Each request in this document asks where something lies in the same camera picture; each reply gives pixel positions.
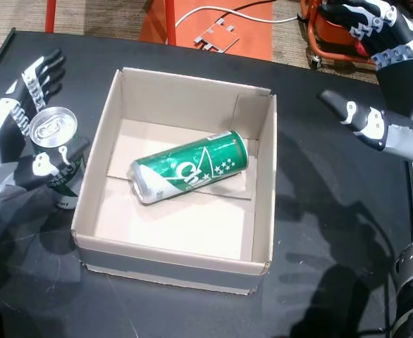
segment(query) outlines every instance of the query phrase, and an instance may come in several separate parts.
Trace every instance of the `open cardboard box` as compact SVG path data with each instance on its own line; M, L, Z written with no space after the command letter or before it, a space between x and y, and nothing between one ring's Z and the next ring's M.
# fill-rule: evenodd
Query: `open cardboard box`
M272 259L276 98L268 89L124 68L92 144L72 233L101 273L249 294ZM212 134L245 140L245 172L150 206L134 196L133 160Z

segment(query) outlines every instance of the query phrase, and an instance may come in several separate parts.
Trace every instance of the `black table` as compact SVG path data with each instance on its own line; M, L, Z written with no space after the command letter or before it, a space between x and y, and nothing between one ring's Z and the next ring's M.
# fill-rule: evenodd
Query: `black table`
M0 53L0 95L55 47L67 56L67 73L50 104L72 109L90 138L114 71L124 66L272 89L273 263L247 297L92 273L70 236L73 213L57 211L39 189L0 207L0 331L7 337L353 337L393 321L389 272L413 228L408 167L361 144L315 97L330 88L382 108L376 85L172 46L14 32Z

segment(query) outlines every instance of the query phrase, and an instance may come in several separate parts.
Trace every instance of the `can label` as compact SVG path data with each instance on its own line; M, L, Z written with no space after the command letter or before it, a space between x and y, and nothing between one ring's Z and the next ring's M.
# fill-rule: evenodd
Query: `can label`
M141 158L136 163L140 171L137 185L147 188L141 189L146 190L142 191L142 200L152 203L244 170L247 151L241 137L232 131Z
M62 209L76 207L84 174L85 160L80 157L48 183L49 188L53 190L53 200L57 207Z

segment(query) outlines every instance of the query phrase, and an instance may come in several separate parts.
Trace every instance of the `green beer can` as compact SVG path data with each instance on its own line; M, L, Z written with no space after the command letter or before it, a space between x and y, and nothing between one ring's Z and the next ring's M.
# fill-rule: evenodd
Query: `green beer can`
M152 204L222 180L247 168L241 136L231 130L131 163L131 180L141 203Z
M36 154L48 149L59 149L61 152L62 149L66 149L64 146L70 145L76 137L78 137L77 118L67 108L46 108L30 123L30 138ZM72 163L67 161L66 165L66 168L55 176L48 186L52 190L55 206L70 210L74 209L78 202L85 175L85 160L81 156Z

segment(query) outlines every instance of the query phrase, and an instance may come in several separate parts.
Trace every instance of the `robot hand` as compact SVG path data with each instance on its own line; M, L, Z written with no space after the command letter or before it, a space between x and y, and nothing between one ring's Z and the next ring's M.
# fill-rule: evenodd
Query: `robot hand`
M413 162L413 20L381 0L333 0L321 5L321 14L348 29L371 54L389 110L331 91L319 99L365 144Z
M30 121L61 89L64 60L60 50L41 56L0 98L0 165L20 157Z
M64 74L61 67L64 60L60 50L39 57L0 98L0 197L5 195L6 188L14 185L23 191L44 184L62 169L62 165L66 166L66 161L61 164L55 154L47 154L52 163L52 166L45 166L48 172L42 171L42 168L39 171L39 167L33 166L36 158L45 156L20 158L29 134L30 121L45 107L49 98L61 89L59 80ZM68 150L66 156L72 158L72 153L79 156L86 146L86 142L81 142Z

